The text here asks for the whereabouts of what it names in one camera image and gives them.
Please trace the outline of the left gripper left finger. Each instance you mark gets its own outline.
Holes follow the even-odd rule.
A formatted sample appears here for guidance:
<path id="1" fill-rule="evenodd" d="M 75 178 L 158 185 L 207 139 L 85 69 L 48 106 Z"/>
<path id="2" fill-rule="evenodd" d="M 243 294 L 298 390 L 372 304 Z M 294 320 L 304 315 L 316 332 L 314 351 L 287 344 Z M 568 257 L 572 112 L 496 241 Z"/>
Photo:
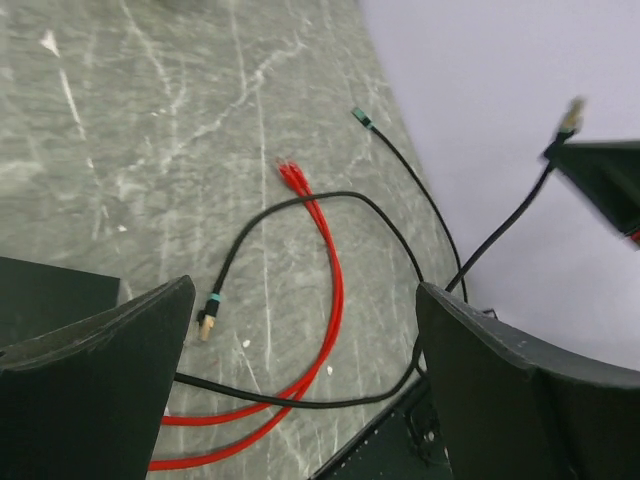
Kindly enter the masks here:
<path id="1" fill-rule="evenodd" d="M 2 478 L 145 478 L 194 299 L 178 277 L 2 348 Z"/>

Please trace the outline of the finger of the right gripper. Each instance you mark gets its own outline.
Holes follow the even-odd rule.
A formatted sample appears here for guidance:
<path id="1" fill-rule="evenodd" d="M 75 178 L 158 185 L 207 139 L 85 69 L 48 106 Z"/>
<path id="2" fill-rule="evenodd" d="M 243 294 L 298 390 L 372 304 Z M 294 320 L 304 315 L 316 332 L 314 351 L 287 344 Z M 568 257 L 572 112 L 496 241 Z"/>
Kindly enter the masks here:
<path id="1" fill-rule="evenodd" d="M 543 153 L 624 237 L 639 244 L 639 142 L 552 144 Z"/>

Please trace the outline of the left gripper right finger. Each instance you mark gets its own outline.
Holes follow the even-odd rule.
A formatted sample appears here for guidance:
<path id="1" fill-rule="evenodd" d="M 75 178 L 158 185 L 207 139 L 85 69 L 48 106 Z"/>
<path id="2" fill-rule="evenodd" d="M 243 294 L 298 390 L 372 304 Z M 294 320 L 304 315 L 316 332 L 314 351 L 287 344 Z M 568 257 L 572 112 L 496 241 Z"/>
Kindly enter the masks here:
<path id="1" fill-rule="evenodd" d="M 457 479 L 636 479 L 639 374 L 422 283 L 419 340 Z"/>

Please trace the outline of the black network switch box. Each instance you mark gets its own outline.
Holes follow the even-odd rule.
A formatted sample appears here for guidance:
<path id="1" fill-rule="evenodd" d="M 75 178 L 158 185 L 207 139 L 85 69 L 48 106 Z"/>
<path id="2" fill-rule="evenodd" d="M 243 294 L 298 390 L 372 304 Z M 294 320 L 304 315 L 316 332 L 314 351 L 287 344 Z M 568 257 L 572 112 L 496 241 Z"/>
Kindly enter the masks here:
<path id="1" fill-rule="evenodd" d="M 1 346 L 7 347 L 117 305 L 116 277 L 3 257 Z"/>

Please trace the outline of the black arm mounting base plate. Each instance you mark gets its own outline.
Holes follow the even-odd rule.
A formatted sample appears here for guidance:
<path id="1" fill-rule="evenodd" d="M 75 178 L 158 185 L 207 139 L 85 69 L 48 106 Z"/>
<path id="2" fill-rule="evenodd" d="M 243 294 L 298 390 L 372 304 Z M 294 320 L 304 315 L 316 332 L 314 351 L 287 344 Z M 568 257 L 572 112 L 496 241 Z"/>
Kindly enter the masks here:
<path id="1" fill-rule="evenodd" d="M 311 477 L 451 479 L 429 380 L 408 387 Z"/>

